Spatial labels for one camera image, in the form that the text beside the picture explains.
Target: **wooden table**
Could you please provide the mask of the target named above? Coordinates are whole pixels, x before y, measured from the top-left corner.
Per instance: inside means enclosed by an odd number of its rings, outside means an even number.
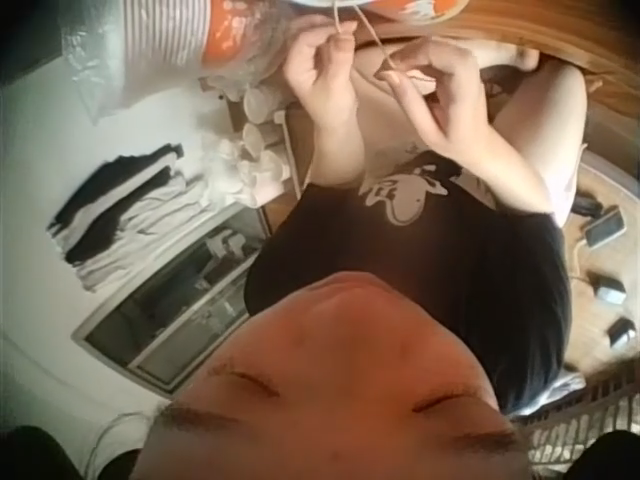
[[[296,7],[299,13],[311,11]],[[368,13],[383,39],[449,35],[490,38],[537,48],[584,68],[603,85],[591,100],[627,117],[640,116],[640,42],[611,0],[471,0],[456,17],[430,26],[408,26]],[[357,19],[349,8],[341,18]],[[372,40],[361,26],[360,45]]]

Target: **plastic wrap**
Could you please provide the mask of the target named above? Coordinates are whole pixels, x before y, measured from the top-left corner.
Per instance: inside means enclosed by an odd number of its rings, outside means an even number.
[[[278,0],[61,0],[62,50],[97,120],[199,77],[256,85],[290,16]]]

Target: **orange packaging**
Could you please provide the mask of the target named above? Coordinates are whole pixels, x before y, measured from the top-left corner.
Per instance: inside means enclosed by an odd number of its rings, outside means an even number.
[[[462,11],[470,0],[374,0],[366,9],[393,20],[428,24],[447,20]]]

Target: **fingernail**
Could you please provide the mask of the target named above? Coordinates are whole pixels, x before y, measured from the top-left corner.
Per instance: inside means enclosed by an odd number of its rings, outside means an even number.
[[[340,29],[342,31],[353,33],[356,31],[356,28],[358,28],[358,22],[356,22],[355,20],[340,23]]]
[[[386,72],[378,72],[376,73],[376,77],[390,83],[391,85],[400,85],[400,77],[396,72],[392,70],[387,70]]]

